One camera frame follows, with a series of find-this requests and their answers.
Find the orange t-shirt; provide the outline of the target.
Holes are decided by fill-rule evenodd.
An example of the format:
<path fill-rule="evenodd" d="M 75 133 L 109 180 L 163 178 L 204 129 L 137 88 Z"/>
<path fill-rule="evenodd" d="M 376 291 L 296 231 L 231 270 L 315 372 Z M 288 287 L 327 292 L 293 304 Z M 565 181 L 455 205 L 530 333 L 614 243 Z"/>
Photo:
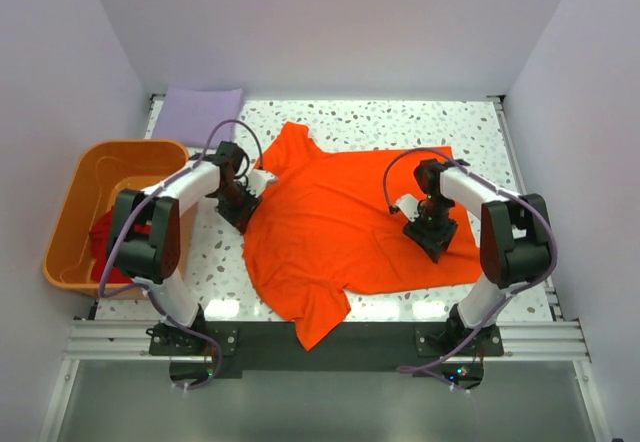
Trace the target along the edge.
<path fill-rule="evenodd" d="M 382 176 L 396 150 L 329 153 L 307 126 L 286 123 L 264 154 L 277 182 L 244 235 L 243 257 L 258 296 L 295 326 L 307 351 L 351 311 L 348 293 L 388 294 L 471 284 L 481 274 L 465 209 L 438 262 L 390 215 Z"/>

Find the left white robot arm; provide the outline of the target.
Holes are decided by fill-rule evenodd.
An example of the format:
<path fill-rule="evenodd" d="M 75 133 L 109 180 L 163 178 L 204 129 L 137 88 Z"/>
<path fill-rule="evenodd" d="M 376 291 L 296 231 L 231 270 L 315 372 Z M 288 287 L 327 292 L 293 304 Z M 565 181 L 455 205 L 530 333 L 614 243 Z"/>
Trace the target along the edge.
<path fill-rule="evenodd" d="M 179 267 L 181 218 L 201 200 L 213 198 L 219 215 L 245 233 L 264 191 L 276 179 L 263 166 L 251 167 L 237 144 L 222 142 L 214 153 L 193 155 L 160 182 L 117 195 L 99 294 L 117 295 L 106 285 L 111 272 L 118 270 L 150 300 L 159 315 L 158 323 L 147 331 L 151 354 L 219 354 L 216 341 L 205 332 L 204 311 Z"/>

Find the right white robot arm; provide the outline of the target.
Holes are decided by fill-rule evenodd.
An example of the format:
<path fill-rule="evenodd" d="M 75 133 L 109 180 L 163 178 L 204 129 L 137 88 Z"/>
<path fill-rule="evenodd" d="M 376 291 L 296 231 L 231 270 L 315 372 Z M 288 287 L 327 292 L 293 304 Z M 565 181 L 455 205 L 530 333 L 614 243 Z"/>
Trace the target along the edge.
<path fill-rule="evenodd" d="M 414 170 L 423 199 L 406 194 L 395 207 L 403 232 L 434 263 L 450 248 L 460 205 L 480 220 L 481 275 L 449 312 L 444 329 L 428 344 L 438 355 L 456 355 L 487 338 L 512 296 L 546 279 L 557 261 L 546 202 L 538 194 L 509 192 L 470 170 L 461 159 L 427 159 Z"/>

